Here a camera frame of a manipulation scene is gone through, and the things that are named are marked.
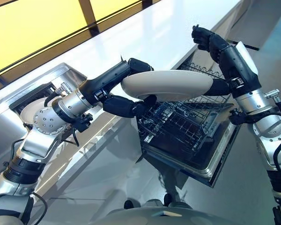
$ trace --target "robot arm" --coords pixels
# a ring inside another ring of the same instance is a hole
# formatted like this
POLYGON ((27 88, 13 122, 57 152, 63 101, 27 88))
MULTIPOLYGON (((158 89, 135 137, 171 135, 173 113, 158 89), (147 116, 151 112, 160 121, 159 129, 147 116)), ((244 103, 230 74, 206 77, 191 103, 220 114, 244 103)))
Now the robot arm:
MULTIPOLYGON (((193 26, 192 37, 198 48, 210 52, 227 81, 233 98, 242 109, 231 111, 235 125, 248 124, 255 135, 259 151, 273 186, 273 195, 281 206, 281 100, 279 90, 263 93, 258 71, 244 45, 230 46, 213 32, 193 26), (280 112, 268 99, 273 98, 280 112)), ((273 209, 277 225, 281 224, 281 207, 273 209)))
POLYGON ((99 102, 107 112, 132 118, 146 110, 145 101, 135 103, 127 98, 110 94, 112 88, 125 77, 153 68, 131 58, 122 60, 93 80, 86 80, 69 95, 53 101, 52 107, 37 111, 33 127, 28 132, 16 156, 0 174, 0 216, 13 216, 27 224, 33 206, 30 195, 37 180, 59 144, 71 129, 83 132, 90 126, 92 116, 85 112, 99 102))

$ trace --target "dishwasher rack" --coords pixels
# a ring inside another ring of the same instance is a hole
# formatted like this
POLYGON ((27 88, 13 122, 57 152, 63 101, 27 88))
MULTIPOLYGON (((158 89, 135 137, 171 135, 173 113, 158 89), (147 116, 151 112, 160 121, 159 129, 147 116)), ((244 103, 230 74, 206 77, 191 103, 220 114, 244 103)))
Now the dishwasher rack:
MULTIPOLYGON (((193 63, 182 64, 178 69, 223 78, 218 72, 207 71, 193 63)), ((200 96, 185 101, 157 103, 138 119, 141 143, 191 162, 206 139, 214 134, 217 128, 215 118, 227 105, 229 97, 200 96)))

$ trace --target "white countertop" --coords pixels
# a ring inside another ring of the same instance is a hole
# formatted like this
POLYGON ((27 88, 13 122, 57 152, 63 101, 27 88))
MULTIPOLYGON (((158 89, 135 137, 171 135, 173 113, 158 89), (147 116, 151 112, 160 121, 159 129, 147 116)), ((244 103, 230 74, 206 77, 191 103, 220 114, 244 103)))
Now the white countertop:
MULTIPOLYGON (((116 65, 121 55, 145 61, 155 70, 175 69, 195 49, 192 26, 215 30, 239 3, 162 0, 14 81, 0 90, 0 99, 63 62, 88 79, 116 65)), ((128 97, 120 85, 112 93, 128 97)))

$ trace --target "dishwasher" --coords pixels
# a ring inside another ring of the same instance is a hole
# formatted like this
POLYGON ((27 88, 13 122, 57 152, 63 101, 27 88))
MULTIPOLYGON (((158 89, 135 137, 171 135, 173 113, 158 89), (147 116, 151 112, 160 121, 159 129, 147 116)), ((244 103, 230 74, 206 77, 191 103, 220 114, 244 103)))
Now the dishwasher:
MULTIPOLYGON (((193 63, 178 69, 223 78, 193 63)), ((142 153, 213 187, 240 128, 228 119, 229 97, 156 103, 137 120, 142 153)))

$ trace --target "white plate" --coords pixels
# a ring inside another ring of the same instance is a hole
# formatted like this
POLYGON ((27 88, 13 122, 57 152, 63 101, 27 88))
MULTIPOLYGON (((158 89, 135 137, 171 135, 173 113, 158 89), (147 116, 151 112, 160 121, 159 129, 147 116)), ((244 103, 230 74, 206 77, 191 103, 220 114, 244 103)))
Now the white plate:
MULTIPOLYGON (((33 124, 33 116, 34 114, 39 111, 40 109, 44 108, 44 102, 47 97, 40 98, 38 100, 35 100, 34 102, 29 103, 21 112, 20 118, 24 123, 27 124, 33 124)), ((56 98, 49 101, 48 106, 51 106, 52 101, 54 101, 56 98)))
POLYGON ((213 79, 187 70, 149 71, 126 77, 121 85, 134 98, 156 95, 157 101, 182 101, 205 94, 213 79))

